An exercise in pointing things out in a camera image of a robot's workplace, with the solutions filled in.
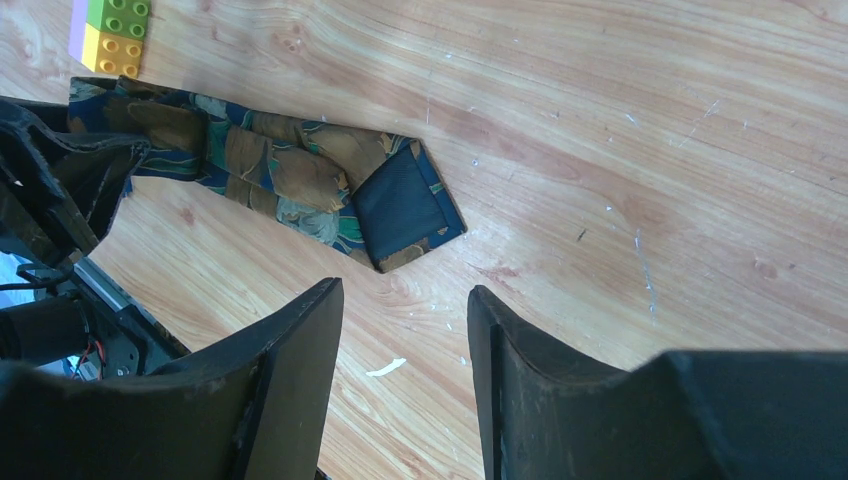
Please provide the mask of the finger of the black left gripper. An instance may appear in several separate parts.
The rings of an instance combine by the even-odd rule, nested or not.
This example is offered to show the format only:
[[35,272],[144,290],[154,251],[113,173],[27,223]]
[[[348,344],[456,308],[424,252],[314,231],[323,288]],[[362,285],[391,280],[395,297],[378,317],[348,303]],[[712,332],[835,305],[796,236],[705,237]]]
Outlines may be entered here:
[[90,254],[108,235],[147,156],[141,135],[70,131],[65,105],[1,100],[1,250],[44,265]]

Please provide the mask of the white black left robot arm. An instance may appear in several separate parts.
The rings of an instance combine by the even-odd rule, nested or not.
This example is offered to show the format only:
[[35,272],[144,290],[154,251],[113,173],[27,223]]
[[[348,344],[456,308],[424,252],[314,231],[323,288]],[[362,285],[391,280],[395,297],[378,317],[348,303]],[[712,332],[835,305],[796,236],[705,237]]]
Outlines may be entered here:
[[140,134],[74,132],[65,105],[2,98],[1,250],[30,263],[1,290],[37,296],[2,309],[2,359],[41,365],[88,345],[90,308],[67,284],[150,147]]

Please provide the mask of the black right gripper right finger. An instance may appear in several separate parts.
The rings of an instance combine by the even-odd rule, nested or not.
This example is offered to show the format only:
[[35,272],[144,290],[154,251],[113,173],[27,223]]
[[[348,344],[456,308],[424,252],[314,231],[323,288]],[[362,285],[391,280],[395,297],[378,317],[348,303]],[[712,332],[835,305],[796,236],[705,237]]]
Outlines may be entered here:
[[625,371],[476,286],[468,341],[489,479],[843,479],[843,352],[671,350]]

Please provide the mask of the dark patterned necktie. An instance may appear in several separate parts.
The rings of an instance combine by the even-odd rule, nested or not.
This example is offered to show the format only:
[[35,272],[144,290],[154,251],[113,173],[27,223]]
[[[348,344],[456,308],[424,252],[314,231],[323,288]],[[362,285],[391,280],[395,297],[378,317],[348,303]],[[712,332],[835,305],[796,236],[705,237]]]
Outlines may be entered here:
[[141,134],[141,176],[195,182],[386,273],[460,236],[424,144],[128,77],[75,77],[75,133]]

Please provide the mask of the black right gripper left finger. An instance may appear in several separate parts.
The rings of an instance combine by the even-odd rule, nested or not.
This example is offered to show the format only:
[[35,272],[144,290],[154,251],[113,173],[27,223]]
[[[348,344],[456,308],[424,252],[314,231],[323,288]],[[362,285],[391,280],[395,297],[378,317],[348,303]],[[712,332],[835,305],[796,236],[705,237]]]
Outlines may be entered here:
[[144,376],[1,365],[5,479],[319,479],[344,305],[338,278]]

